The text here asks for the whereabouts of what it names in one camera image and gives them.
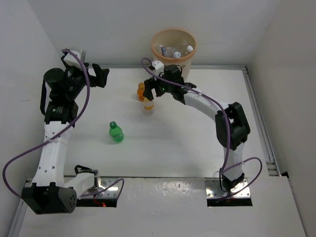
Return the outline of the yellow cap small bottle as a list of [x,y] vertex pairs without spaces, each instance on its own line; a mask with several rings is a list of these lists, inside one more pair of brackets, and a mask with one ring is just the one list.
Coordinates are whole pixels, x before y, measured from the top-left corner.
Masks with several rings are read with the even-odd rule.
[[144,114],[150,116],[155,111],[155,105],[153,101],[150,101],[148,98],[144,97],[143,101]]

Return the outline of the clear bottle orange blue label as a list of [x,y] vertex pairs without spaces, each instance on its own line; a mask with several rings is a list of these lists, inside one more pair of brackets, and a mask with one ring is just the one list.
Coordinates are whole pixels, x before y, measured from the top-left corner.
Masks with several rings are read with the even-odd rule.
[[171,53],[171,56],[173,59],[179,59],[179,58],[181,58],[181,53],[178,51],[174,51]]

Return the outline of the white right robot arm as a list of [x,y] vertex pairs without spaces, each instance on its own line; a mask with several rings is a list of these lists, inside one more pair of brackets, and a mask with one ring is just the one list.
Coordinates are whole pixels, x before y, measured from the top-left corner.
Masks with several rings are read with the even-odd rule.
[[216,137],[224,149],[224,163],[220,168],[222,187],[226,192],[244,179],[241,167],[242,151],[250,133],[250,126],[240,103],[227,104],[205,95],[196,85],[185,82],[177,65],[154,67],[145,70],[151,75],[144,81],[144,97],[152,101],[169,93],[186,106],[193,107],[215,122]]

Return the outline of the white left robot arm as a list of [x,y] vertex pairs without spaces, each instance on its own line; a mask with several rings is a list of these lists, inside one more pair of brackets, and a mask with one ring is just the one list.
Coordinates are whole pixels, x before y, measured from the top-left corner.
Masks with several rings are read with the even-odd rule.
[[78,116],[75,99],[84,87],[105,87],[109,69],[92,64],[95,72],[87,68],[67,66],[65,70],[53,68],[43,76],[51,89],[50,102],[44,113],[44,146],[38,169],[29,187],[22,190],[22,200],[38,215],[72,213],[77,200],[87,190],[97,186],[97,170],[75,167],[76,176],[64,180],[64,165],[68,141]]

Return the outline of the clear bottle blue label tall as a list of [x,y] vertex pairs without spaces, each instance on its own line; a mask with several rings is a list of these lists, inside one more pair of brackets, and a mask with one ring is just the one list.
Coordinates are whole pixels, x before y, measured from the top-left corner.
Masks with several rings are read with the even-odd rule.
[[185,46],[185,54],[190,54],[191,52],[193,52],[193,50],[194,50],[194,48],[191,46],[191,45],[189,45],[189,44],[187,44],[186,46]]

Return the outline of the blue label Pocari bottle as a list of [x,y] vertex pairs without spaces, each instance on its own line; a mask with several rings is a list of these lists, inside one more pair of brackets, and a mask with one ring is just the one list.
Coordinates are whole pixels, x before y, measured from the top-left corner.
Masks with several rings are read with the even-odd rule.
[[163,46],[162,44],[159,44],[157,46],[157,50],[158,50],[158,53],[163,56],[163,57],[166,57],[166,51],[167,51],[168,47],[165,47]]

